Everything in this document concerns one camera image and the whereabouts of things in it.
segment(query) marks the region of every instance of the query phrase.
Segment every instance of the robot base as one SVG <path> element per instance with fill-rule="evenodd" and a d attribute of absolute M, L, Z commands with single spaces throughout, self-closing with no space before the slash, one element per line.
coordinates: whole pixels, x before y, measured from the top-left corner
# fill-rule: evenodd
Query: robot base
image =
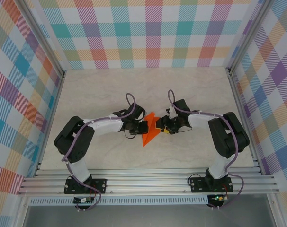
<path fill-rule="evenodd" d="M 106 193 L 107 180 L 106 179 L 92 179 L 91 177 L 83 182 L 93 188 L 100 191 L 101 194 Z M 64 187 L 64 194 L 95 194 L 87 187 L 84 187 L 77 183 L 73 178 L 68 177 Z"/>
<path fill-rule="evenodd" d="M 222 178 L 221 184 L 210 190 L 204 177 L 191 177 L 190 178 L 191 192 L 233 192 L 233 185 L 230 177 Z"/>

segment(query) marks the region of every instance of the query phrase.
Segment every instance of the white floor surface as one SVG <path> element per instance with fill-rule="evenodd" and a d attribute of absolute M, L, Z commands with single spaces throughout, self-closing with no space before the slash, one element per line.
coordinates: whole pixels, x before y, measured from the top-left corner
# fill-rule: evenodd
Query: white floor surface
<path fill-rule="evenodd" d="M 53 142 L 69 119 L 95 119 L 128 108 L 127 92 L 147 113 L 162 117 L 170 103 L 184 98 L 191 110 L 224 114 L 236 104 L 224 68 L 161 68 L 69 70 L 63 85 L 41 169 L 66 169 Z M 211 133 L 201 128 L 167 135 L 160 133 L 144 148 L 142 136 L 133 140 L 123 132 L 93 137 L 86 154 L 88 169 L 209 167 L 216 156 Z M 253 166 L 249 148 L 239 154 L 234 167 Z"/>

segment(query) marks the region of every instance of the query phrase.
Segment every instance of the perforated metal strip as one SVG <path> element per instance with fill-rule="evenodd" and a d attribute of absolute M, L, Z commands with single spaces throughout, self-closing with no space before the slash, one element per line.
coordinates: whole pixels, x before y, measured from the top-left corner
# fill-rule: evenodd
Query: perforated metal strip
<path fill-rule="evenodd" d="M 208 204 L 206 195 L 102 196 L 99 205 L 185 205 Z M 30 206 L 74 206 L 73 197 L 32 197 Z"/>

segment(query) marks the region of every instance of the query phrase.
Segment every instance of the plaid backdrop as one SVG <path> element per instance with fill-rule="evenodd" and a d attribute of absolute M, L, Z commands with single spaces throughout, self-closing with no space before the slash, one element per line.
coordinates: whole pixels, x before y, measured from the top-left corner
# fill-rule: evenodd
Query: plaid backdrop
<path fill-rule="evenodd" d="M 222 66 L 252 1 L 39 2 L 73 69 L 107 69 Z"/>
<path fill-rule="evenodd" d="M 0 227 L 35 167 L 59 76 L 13 0 L 0 1 Z"/>
<path fill-rule="evenodd" d="M 282 191 L 287 220 L 287 0 L 276 0 L 236 70 L 257 149 Z"/>

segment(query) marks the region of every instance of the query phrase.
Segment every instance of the orange triangle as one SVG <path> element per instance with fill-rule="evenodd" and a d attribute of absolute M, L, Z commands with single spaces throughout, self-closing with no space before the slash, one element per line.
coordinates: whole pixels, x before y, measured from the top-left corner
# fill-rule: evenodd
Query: orange triangle
<path fill-rule="evenodd" d="M 160 119 L 159 117 L 154 117 L 155 113 L 151 112 L 145 117 L 145 121 L 148 121 L 149 132 L 143 135 L 143 147 L 147 145 L 151 140 L 153 140 L 160 132 L 160 129 L 155 128 L 156 121 Z"/>

